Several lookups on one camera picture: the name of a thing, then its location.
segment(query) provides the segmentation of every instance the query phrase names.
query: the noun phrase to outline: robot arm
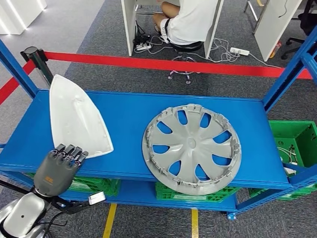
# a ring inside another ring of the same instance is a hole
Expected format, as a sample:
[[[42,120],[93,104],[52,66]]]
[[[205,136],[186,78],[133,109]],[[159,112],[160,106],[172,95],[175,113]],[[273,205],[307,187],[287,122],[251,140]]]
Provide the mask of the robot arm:
[[[72,184],[86,156],[88,152],[73,145],[60,144],[49,152],[36,171],[34,187],[30,192],[23,191],[26,195],[0,210],[0,238],[42,237],[46,232],[38,221],[45,216],[49,204],[73,214],[105,200],[103,192],[91,195],[87,202],[72,203],[58,197]]]

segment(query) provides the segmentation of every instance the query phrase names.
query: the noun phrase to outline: person's leg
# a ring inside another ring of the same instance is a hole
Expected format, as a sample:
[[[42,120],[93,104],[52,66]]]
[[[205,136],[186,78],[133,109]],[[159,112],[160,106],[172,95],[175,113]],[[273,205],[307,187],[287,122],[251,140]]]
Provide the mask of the person's leg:
[[[164,1],[162,3],[162,10],[168,18],[174,18],[180,12],[180,7],[169,2]]]
[[[180,12],[179,6],[174,5],[169,2],[162,2],[162,3],[162,10],[163,14],[160,13],[155,13],[153,15],[153,21],[155,23],[156,26],[158,26],[159,30],[161,31],[161,22],[163,19],[167,18],[174,18]]]
[[[153,15],[153,21],[158,27],[159,31],[161,31],[161,22],[164,19],[168,18],[165,15],[160,13],[155,13]]]

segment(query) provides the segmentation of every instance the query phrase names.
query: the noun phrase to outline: power strip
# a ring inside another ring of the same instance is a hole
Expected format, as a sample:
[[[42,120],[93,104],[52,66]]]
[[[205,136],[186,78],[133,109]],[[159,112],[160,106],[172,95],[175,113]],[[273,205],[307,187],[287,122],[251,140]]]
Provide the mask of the power strip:
[[[136,51],[144,51],[144,50],[150,49],[150,48],[152,48],[152,45],[151,44],[149,44],[149,43],[141,43],[141,44],[137,45],[137,47],[135,47],[135,50]]]
[[[242,56],[248,56],[250,53],[250,51],[245,51],[245,50],[242,50],[242,49],[235,48],[235,47],[231,47],[230,52],[239,54],[239,55],[242,55]]]

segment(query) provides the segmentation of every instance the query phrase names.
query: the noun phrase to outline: blue shelf board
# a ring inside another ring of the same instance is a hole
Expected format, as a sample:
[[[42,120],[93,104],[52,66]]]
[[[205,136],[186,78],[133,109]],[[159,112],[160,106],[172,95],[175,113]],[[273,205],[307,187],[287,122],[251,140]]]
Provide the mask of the blue shelf board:
[[[88,200],[89,193],[66,191],[62,195],[66,200]],[[235,209],[235,195],[225,199],[223,202],[192,202],[192,201],[168,201],[156,200],[155,184],[149,181],[123,180],[121,182],[118,196],[106,196],[108,203],[125,205],[155,206],[169,208],[198,208],[200,210],[229,211]]]
[[[224,115],[239,135],[242,163],[230,185],[291,187],[260,100],[111,92],[88,94],[103,115],[115,150],[86,160],[78,176],[156,181],[144,162],[141,150],[142,137],[148,123],[168,107],[199,104]],[[40,90],[0,154],[0,170],[35,172],[53,148],[48,91]]]

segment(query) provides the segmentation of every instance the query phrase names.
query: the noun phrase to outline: yellow floor line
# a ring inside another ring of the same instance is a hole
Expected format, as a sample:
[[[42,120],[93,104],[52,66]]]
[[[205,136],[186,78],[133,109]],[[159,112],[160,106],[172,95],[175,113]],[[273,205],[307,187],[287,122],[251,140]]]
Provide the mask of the yellow floor line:
[[[116,203],[112,203],[108,213],[108,218],[106,223],[105,231],[103,232],[103,238],[109,238],[111,229],[112,228],[113,220],[115,219],[115,210],[117,209]]]
[[[199,211],[192,209],[192,238],[199,238]]]
[[[264,6],[261,3],[261,0],[257,0],[257,4],[259,4],[259,6]]]

